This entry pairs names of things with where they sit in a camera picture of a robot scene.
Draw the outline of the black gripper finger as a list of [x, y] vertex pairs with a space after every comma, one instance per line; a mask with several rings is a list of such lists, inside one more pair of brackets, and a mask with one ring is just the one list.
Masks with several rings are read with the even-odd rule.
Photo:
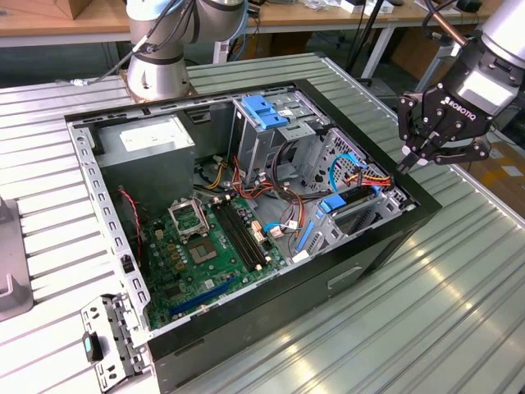
[[408, 172], [412, 167], [427, 160], [421, 156], [421, 149], [426, 138], [418, 131], [414, 122], [413, 110], [422, 99], [421, 94], [404, 93], [398, 97], [397, 115], [399, 138], [404, 142], [402, 153], [404, 158], [397, 166], [399, 172]]
[[476, 162], [487, 159], [491, 151], [491, 143], [484, 135], [474, 137], [466, 145], [445, 147], [446, 143], [448, 141], [432, 133], [431, 138], [417, 151], [417, 164], [424, 166], [429, 162], [437, 165]]

